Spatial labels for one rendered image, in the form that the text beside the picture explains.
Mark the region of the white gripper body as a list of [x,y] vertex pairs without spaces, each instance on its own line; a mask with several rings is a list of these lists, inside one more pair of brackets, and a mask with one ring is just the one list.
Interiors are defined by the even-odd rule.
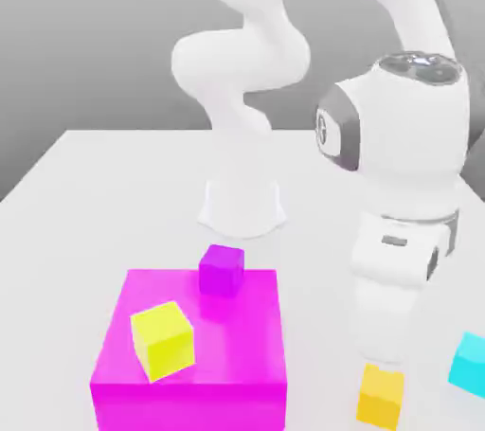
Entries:
[[354,296],[358,349],[370,360],[400,364],[404,360],[409,318],[418,299],[418,291],[356,277]]

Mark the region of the small orange cube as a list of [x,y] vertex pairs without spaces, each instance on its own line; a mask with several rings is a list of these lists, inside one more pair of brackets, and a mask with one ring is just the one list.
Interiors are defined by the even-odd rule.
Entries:
[[356,419],[388,431],[396,431],[404,396],[404,374],[380,369],[373,364],[364,368]]

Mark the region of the small cyan cube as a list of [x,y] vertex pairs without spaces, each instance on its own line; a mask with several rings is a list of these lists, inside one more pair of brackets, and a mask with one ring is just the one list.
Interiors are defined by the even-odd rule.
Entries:
[[448,382],[485,399],[485,337],[465,332],[459,342]]

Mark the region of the small purple cube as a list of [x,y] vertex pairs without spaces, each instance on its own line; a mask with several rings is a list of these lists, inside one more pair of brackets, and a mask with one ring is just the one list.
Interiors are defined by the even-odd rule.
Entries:
[[199,288],[203,294],[234,296],[243,281],[244,251],[211,244],[199,262]]

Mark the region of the small yellow cube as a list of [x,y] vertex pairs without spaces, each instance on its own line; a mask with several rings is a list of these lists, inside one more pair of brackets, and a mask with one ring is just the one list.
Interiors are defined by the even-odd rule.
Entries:
[[150,383],[195,364],[194,329],[177,302],[132,314],[130,325],[135,355]]

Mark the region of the large magenta box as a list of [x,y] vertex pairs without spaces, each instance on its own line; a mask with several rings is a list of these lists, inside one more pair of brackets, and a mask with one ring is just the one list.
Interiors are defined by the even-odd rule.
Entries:
[[[150,383],[130,317],[178,303],[195,363]],[[273,269],[245,271],[234,297],[203,295],[197,271],[131,269],[90,380],[98,431],[284,431],[287,378]]]

